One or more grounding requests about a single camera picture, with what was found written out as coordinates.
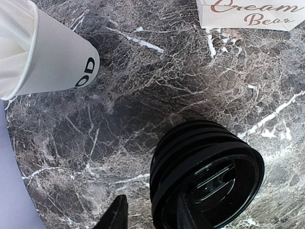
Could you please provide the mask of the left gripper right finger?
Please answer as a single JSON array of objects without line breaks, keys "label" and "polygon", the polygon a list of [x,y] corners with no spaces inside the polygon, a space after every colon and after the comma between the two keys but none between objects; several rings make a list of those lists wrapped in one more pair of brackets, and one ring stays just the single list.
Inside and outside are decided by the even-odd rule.
[{"label": "left gripper right finger", "polygon": [[178,229],[199,229],[201,226],[195,208],[189,206],[182,195],[177,200],[176,221]]}]

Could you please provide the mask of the stack of black cup lids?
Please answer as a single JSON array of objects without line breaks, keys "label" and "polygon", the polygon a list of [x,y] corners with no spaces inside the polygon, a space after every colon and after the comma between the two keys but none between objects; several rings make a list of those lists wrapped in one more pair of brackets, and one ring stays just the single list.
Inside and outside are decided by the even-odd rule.
[{"label": "stack of black cup lids", "polygon": [[200,229],[221,229],[250,205],[263,178],[261,154],[222,125],[207,120],[179,124],[161,138],[153,154],[153,224],[177,229],[182,195],[195,208]]}]

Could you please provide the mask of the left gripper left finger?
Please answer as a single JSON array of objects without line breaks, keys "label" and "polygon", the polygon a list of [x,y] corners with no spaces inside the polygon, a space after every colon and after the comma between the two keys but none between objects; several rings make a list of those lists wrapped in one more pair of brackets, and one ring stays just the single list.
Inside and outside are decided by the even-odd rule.
[{"label": "left gripper left finger", "polygon": [[125,195],[118,195],[93,229],[127,229],[128,202]]}]

